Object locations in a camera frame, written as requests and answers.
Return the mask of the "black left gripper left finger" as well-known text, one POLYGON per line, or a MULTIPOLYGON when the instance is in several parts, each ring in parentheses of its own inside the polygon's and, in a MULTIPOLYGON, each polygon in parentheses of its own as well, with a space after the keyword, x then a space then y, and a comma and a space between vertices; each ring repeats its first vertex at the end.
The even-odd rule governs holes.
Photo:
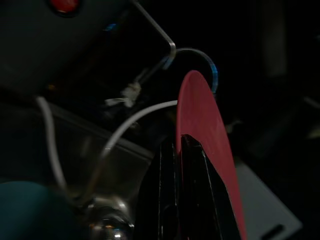
POLYGON ((174 141, 165 139, 141 182, 135 211, 134 240, 180 240, 178 181, 174 141))

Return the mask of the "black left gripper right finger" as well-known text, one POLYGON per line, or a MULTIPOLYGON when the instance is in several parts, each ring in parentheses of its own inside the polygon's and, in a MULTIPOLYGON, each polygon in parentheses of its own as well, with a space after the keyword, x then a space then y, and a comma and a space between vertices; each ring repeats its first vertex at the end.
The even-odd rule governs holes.
POLYGON ((189 134, 180 143, 182 239, 242 239, 227 188, 202 144, 189 134))

